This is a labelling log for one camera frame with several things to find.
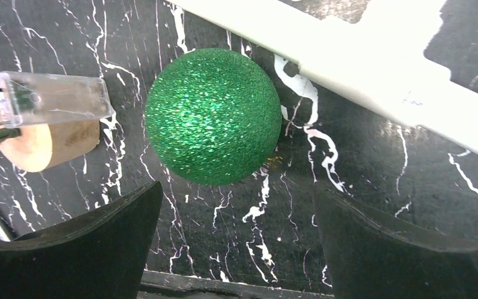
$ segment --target green ball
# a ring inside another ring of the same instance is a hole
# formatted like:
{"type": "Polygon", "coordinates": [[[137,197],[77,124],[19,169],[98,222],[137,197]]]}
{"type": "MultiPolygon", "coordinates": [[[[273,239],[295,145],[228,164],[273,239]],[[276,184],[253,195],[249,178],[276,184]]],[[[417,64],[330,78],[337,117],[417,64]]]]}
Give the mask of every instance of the green ball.
{"type": "Polygon", "coordinates": [[[281,106],[254,61],[230,50],[200,49],[158,76],[145,119],[149,141],[171,171],[223,185],[251,175],[272,155],[281,106]]]}

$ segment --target white plastic bar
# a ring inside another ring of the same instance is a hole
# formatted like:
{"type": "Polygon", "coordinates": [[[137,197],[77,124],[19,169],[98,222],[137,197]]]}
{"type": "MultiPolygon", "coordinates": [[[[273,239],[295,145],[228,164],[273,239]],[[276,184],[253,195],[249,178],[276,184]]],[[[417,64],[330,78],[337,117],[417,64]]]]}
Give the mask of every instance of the white plastic bar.
{"type": "Polygon", "coordinates": [[[279,0],[169,0],[299,66],[300,74],[397,123],[478,154],[478,93],[424,58],[444,0],[372,0],[356,25],[279,0]]]}

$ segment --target clear plastic cap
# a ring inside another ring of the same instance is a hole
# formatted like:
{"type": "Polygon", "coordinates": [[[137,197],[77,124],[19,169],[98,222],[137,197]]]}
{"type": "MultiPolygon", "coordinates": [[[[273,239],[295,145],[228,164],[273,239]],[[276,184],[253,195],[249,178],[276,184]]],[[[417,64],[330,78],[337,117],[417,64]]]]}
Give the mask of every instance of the clear plastic cap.
{"type": "Polygon", "coordinates": [[[101,78],[0,72],[6,128],[107,118],[114,114],[101,78]]]}

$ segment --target wooden block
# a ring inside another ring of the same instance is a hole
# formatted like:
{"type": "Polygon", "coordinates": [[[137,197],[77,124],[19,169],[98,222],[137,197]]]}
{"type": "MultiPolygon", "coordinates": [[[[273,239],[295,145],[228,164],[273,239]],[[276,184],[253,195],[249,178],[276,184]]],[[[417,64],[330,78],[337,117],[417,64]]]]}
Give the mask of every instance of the wooden block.
{"type": "Polygon", "coordinates": [[[94,149],[100,142],[100,121],[23,126],[21,133],[4,140],[0,150],[18,168],[36,173],[94,149]]]}

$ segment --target black and white marble pattern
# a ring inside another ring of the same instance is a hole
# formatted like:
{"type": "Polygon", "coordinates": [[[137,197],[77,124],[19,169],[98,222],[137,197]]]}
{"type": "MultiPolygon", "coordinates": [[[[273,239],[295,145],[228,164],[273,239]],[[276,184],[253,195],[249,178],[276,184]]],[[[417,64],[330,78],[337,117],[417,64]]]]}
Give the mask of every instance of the black and white marble pattern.
{"type": "MultiPolygon", "coordinates": [[[[284,2],[354,23],[368,1],[284,2]]],[[[442,12],[443,29],[425,55],[478,92],[478,1],[449,0],[442,12]]],[[[116,110],[101,121],[95,150],[42,173],[25,173],[0,153],[0,213],[17,234],[159,180],[164,205],[147,268],[160,272],[331,293],[314,184],[478,241],[478,156],[361,108],[296,75],[283,58],[168,2],[0,0],[0,70],[103,77],[116,110]],[[232,49],[260,64],[286,120],[270,162],[229,186],[201,186],[170,173],[143,126],[156,76],[176,57],[205,47],[232,49]]]]}

